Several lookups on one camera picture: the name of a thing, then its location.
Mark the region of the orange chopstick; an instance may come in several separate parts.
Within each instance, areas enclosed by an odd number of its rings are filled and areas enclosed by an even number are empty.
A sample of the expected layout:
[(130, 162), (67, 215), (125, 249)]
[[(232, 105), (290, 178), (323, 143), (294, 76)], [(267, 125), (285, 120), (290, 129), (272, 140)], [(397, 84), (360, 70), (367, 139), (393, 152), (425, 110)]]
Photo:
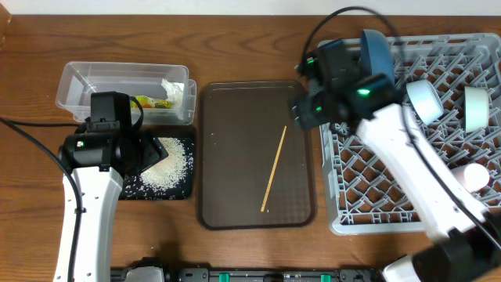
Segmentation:
[(270, 172), (269, 180), (268, 180), (268, 183), (267, 183), (267, 186), (266, 186), (265, 195), (263, 197), (263, 201), (262, 201), (262, 204), (261, 204), (260, 212), (265, 212), (265, 207), (267, 205), (269, 194), (270, 194), (270, 191), (271, 191), (271, 188), (272, 188), (272, 183), (273, 183), (273, 180), (274, 180), (274, 177), (275, 177), (276, 168), (277, 168), (277, 165), (278, 165), (278, 162), (279, 162), (279, 157), (280, 157), (280, 154), (281, 154), (281, 151), (282, 151), (282, 148), (283, 148), (283, 142), (285, 140), (286, 133), (287, 133), (287, 126), (284, 125), (283, 132), (282, 132), (282, 135), (281, 135), (281, 138), (280, 138), (280, 141), (279, 141), (279, 145), (277, 147), (276, 155), (275, 155), (275, 158), (274, 158), (274, 161), (273, 161), (273, 165), (272, 165), (272, 169), (271, 169), (271, 172)]

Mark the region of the yellow snack wrapper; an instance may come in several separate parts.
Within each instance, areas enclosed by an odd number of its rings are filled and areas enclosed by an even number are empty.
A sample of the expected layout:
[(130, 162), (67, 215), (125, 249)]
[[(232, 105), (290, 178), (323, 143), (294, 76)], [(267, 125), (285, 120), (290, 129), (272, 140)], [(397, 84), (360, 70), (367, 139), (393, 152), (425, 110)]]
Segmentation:
[(153, 109), (171, 109), (174, 104), (166, 99), (151, 98), (148, 96), (135, 96), (136, 102), (132, 102), (132, 108), (138, 108), (139, 105), (142, 109), (153, 108)]

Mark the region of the dark blue plate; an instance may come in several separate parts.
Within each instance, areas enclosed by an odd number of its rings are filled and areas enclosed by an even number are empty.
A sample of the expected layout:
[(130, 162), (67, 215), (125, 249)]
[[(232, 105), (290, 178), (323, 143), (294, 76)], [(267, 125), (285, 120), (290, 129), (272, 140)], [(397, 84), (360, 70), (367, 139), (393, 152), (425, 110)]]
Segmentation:
[(360, 44), (361, 64), (364, 71), (371, 75), (385, 74), (394, 85), (393, 58), (387, 38), (379, 31), (365, 29), (362, 32)]

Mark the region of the white tissue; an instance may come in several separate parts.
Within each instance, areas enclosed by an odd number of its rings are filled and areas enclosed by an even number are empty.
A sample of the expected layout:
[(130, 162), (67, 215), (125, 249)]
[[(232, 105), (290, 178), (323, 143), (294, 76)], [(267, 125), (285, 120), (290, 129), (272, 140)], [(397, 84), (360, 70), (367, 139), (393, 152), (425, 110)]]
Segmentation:
[(169, 109), (179, 108), (182, 105), (185, 85), (181, 82), (169, 82), (165, 79), (160, 84), (166, 91)]

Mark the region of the light blue bowl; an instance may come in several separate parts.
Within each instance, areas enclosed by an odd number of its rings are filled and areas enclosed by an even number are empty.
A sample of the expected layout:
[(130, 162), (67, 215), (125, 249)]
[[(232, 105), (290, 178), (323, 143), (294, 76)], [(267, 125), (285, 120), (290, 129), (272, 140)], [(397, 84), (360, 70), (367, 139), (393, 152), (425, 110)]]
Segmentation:
[(414, 81), (406, 85), (406, 90), (420, 120), (429, 125), (444, 113), (444, 107), (434, 86), (428, 80)]

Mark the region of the mint green bowl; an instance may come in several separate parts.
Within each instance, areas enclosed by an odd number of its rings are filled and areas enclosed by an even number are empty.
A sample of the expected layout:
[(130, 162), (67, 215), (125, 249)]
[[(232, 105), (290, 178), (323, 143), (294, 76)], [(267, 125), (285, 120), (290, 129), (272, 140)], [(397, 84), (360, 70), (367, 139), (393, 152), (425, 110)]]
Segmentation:
[(466, 87), (464, 89), (465, 132), (474, 132), (488, 126), (488, 93), (484, 89)]

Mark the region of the white pink cup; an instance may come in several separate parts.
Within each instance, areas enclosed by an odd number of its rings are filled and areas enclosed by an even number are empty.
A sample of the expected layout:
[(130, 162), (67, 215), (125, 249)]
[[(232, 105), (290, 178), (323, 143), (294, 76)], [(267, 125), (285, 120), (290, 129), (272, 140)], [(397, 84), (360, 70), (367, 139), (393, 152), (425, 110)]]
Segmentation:
[(478, 163), (466, 164), (453, 168), (451, 173), (456, 180), (470, 193), (476, 192), (488, 185), (490, 175), (488, 169)]

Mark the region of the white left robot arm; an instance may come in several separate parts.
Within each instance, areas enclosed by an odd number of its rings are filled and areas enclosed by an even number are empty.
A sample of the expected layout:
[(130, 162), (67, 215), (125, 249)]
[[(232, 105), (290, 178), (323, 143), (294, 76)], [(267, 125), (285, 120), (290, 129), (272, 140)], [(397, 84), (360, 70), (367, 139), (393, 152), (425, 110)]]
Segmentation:
[(56, 281), (108, 281), (114, 216), (126, 178), (168, 152), (150, 130), (68, 136), (59, 149), (63, 165), (64, 216)]

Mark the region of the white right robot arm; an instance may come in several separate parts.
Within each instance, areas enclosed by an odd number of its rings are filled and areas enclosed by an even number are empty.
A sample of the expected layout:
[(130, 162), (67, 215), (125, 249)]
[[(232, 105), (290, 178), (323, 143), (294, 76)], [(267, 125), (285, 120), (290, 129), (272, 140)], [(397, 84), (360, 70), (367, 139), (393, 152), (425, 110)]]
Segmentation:
[(410, 200), (433, 245), (385, 266), (386, 281), (473, 281), (500, 266), (500, 217), (463, 187), (422, 135), (383, 74), (299, 96), (291, 114), (304, 130), (350, 122)]

